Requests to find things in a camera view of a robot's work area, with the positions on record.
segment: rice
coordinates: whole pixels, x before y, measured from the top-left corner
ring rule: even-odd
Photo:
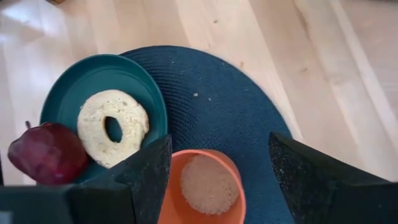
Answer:
[[[194,156],[182,170],[182,194],[192,208],[207,215],[219,215],[235,203],[239,190],[233,176],[218,161]]]

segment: navy placemat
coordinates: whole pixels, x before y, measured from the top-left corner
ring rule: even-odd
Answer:
[[[290,133],[255,83],[227,62],[184,47],[144,47],[122,56],[160,87],[174,152],[217,149],[235,162],[246,194],[245,223],[293,223],[268,151],[271,131]]]

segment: apple stem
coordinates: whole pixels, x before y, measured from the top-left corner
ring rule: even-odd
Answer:
[[[29,121],[25,121],[25,126],[27,129],[30,129],[32,127],[32,125],[30,125]]]

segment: bagel hole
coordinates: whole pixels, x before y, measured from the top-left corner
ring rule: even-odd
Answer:
[[[112,142],[119,143],[122,140],[122,129],[115,118],[105,117],[105,131]]]

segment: teal plate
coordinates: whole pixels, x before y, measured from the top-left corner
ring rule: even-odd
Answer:
[[[84,102],[97,92],[121,90],[136,99],[147,111],[150,130],[141,147],[167,134],[167,113],[163,96],[152,77],[136,62],[119,55],[94,55],[72,65],[51,88],[44,102],[40,123],[61,123],[77,133],[77,117]],[[106,120],[106,132],[120,141],[115,119]],[[83,182],[106,168],[90,161],[75,182]]]

